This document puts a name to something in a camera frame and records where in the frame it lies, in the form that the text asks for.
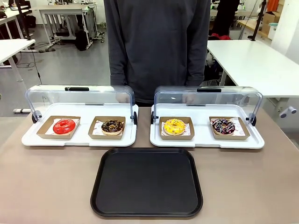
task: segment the sweater sleeve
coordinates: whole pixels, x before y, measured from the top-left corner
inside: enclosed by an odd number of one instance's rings
[[[209,22],[210,0],[197,0],[187,28],[187,86],[198,86],[204,80]]]
[[[121,21],[116,0],[104,0],[107,34],[109,37],[110,84],[126,85],[125,68],[127,54],[121,30]]]

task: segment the black serving tray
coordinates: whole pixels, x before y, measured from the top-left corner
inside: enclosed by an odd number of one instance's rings
[[[114,148],[101,159],[90,203],[105,217],[190,217],[203,198],[188,151]]]

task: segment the food display case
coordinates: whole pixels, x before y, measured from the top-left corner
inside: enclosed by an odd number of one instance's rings
[[[262,99],[251,87],[159,87],[151,108],[150,141],[159,147],[262,148],[264,140],[255,127]],[[165,138],[160,120],[181,117],[191,121],[189,133],[194,137]],[[236,119],[235,129],[241,129],[243,136],[216,135],[214,118]]]
[[[33,121],[22,137],[26,146],[126,147],[135,142],[138,106],[130,87],[37,85],[27,90],[25,97]],[[68,136],[51,133],[52,137],[47,133],[54,130],[53,121],[60,117],[73,119],[76,128]],[[101,133],[101,138],[93,138],[96,122],[115,118],[120,118],[121,136],[105,138]]]

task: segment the yellow glazed donut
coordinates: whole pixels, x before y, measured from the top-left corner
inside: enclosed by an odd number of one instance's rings
[[[164,124],[164,130],[169,135],[180,135],[184,132],[185,128],[185,123],[179,119],[170,119]]]

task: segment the person's hand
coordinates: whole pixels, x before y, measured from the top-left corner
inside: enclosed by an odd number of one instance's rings
[[[195,94],[183,94],[183,103],[192,104],[195,100]]]
[[[130,96],[125,93],[117,93],[116,100],[121,104],[127,104],[130,103]]]

